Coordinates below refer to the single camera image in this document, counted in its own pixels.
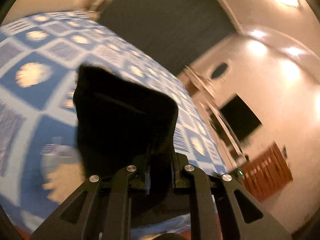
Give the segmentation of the black pants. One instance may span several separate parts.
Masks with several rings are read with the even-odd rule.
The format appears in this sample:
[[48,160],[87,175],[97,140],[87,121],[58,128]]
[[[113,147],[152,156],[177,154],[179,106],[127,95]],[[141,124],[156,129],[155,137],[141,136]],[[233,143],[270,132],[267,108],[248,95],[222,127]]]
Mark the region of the black pants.
[[86,176],[107,178],[127,166],[137,168],[144,187],[133,192],[133,226],[189,213],[189,198],[175,190],[180,178],[174,149],[178,106],[171,97],[84,63],[73,102]]

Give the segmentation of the white tv stand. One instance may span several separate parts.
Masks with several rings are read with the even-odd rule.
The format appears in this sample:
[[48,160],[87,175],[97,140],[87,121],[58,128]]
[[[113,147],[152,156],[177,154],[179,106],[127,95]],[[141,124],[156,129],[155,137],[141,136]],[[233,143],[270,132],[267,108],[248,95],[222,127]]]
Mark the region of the white tv stand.
[[201,113],[217,143],[219,152],[223,156],[229,170],[239,168],[247,161],[240,141],[219,109],[208,101],[200,102]]

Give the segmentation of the dark green curtain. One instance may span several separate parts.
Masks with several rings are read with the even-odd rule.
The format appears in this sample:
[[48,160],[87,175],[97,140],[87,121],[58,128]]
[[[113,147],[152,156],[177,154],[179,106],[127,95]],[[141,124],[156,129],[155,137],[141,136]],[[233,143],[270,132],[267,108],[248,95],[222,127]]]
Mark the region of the dark green curtain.
[[217,0],[113,0],[98,22],[173,75],[236,33]]

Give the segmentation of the brown wooden cabinet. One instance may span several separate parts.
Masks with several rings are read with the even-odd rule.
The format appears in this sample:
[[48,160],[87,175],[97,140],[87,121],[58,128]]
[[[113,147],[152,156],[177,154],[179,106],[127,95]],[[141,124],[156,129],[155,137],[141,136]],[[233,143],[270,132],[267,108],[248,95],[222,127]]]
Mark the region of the brown wooden cabinet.
[[293,181],[285,157],[275,142],[255,159],[245,163],[240,171],[242,184],[259,202],[276,194]]

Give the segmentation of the blue patterned bed sheet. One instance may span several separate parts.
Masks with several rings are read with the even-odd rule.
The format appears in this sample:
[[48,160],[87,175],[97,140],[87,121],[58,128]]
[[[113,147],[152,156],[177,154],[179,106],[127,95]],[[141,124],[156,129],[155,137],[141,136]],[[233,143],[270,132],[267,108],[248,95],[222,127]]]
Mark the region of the blue patterned bed sheet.
[[175,150],[207,174],[226,172],[184,85],[159,63],[83,11],[21,18],[1,27],[1,205],[27,233],[81,183],[73,93],[84,62],[172,97]]

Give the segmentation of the white dressing table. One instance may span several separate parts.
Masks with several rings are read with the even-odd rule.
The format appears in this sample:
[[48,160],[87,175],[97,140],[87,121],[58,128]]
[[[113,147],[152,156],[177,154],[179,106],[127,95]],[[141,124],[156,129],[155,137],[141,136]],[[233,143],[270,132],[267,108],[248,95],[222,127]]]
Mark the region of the white dressing table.
[[178,74],[177,78],[184,85],[194,102],[216,105],[216,89],[213,87],[212,82],[193,67],[186,66],[180,74]]

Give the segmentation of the black television screen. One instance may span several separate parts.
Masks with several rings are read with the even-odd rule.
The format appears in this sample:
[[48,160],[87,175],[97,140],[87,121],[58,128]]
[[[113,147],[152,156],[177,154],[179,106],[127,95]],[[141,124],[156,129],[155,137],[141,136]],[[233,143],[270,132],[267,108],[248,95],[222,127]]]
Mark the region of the black television screen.
[[262,125],[258,117],[237,94],[220,108],[220,113],[239,141],[245,140]]

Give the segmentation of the white oval vanity mirror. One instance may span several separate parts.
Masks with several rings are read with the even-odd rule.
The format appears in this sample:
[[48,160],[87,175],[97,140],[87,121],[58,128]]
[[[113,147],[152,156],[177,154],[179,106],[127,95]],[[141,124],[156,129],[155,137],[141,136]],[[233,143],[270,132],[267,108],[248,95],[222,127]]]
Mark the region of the white oval vanity mirror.
[[228,70],[229,65],[225,62],[218,65],[211,73],[211,79],[219,79],[221,78]]

